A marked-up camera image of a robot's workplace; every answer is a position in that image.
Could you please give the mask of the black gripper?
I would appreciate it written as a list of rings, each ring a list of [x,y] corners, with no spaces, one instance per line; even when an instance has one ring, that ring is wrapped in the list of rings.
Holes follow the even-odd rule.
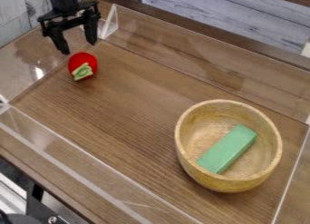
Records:
[[[83,0],[49,0],[52,9],[37,17],[40,26],[45,26],[45,21],[55,18],[75,16],[80,11],[80,3]],[[69,54],[71,50],[68,47],[67,40],[63,32],[57,27],[52,27],[48,31],[48,35],[56,48],[63,54]],[[89,44],[95,44],[97,41],[97,15],[84,14],[84,36]]]

